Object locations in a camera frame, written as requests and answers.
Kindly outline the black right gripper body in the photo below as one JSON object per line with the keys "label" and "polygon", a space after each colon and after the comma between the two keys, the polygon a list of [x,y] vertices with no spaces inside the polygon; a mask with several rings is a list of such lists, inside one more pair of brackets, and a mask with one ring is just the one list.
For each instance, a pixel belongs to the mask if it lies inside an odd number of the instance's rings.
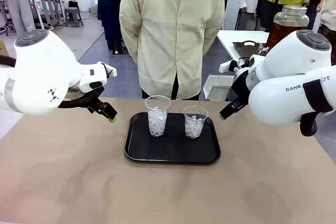
{"label": "black right gripper body", "polygon": [[250,90],[248,89],[246,84],[247,75],[248,70],[241,73],[231,86],[231,89],[235,93],[234,101],[241,104],[247,104],[250,95]]}

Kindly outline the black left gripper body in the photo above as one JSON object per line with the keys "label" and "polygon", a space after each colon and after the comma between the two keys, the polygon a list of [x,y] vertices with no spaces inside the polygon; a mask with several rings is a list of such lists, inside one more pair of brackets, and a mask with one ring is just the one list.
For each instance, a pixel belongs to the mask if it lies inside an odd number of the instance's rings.
{"label": "black left gripper body", "polygon": [[98,114],[104,114],[104,108],[105,108],[105,104],[100,101],[100,100],[91,100],[88,102],[87,105],[87,109],[91,112],[91,113],[98,113]]}

